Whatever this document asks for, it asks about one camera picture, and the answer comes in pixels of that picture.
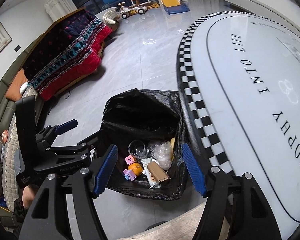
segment pink toy block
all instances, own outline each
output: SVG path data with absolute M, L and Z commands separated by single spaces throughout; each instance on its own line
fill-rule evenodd
M 125 158 L 125 161 L 128 165 L 130 165 L 130 164 L 135 163 L 136 159 L 132 155 L 129 155 L 128 157 Z
M 137 177 L 132 170 L 125 169 L 123 173 L 127 180 L 135 180 L 135 178 Z

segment floor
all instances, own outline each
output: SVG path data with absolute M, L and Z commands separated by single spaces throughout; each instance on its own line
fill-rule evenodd
M 78 127 L 59 136 L 54 146 L 76 145 L 100 129 L 105 104 L 112 96 L 138 89 L 178 90 L 176 56 L 183 32 L 196 19 L 231 10 L 222 0 L 189 0 L 190 12 L 168 15 L 162 7 L 121 21 L 115 40 L 104 51 L 102 68 L 62 95 L 45 125 L 78 120 Z M 73 237 L 80 234 L 72 196 L 67 195 Z M 194 208 L 203 198 L 189 183 L 177 201 L 154 201 L 126 196 L 112 190 L 95 200 L 95 207 L 109 240 L 132 236 L 161 221 Z

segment toy car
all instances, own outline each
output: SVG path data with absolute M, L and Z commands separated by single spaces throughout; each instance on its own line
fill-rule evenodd
M 126 19 L 133 14 L 144 14 L 148 8 L 146 6 L 136 6 L 133 8 L 128 8 L 124 6 L 124 2 L 118 4 L 120 7 L 120 14 L 122 19 Z

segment toy car wheel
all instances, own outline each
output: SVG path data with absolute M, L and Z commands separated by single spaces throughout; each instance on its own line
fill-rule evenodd
M 129 17 L 129 13 L 125 12 L 121 15 L 122 19 L 127 19 Z
M 146 11 L 143 8 L 138 9 L 139 14 L 144 14 Z

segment brown cardboard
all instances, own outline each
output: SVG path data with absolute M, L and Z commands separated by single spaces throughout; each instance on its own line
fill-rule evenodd
M 150 162 L 148 164 L 148 170 L 151 175 L 157 179 L 157 181 L 170 179 L 167 173 L 165 173 L 165 171 L 156 162 Z

